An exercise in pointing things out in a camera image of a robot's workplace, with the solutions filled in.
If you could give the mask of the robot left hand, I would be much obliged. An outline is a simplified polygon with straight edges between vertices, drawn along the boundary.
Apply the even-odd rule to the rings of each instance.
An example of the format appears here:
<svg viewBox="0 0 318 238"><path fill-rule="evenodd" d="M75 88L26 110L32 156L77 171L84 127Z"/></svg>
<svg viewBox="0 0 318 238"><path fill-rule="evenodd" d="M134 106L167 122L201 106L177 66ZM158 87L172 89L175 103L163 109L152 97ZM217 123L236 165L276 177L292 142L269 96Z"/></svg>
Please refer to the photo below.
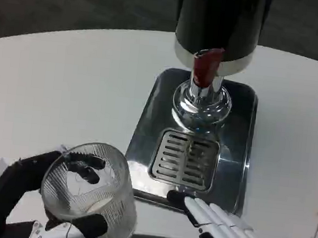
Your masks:
<svg viewBox="0 0 318 238"><path fill-rule="evenodd" d="M106 234L108 224L100 214L62 218L58 206L45 208L48 222L42 226L38 221L6 223L13 208L29 191L45 193L49 170L56 168L55 162L68 162L68 169L95 184L99 177L93 172L105 166L101 158L92 154L69 153L67 157L52 151L18 160L8 166L0 176L0 238L98 238Z"/></svg>

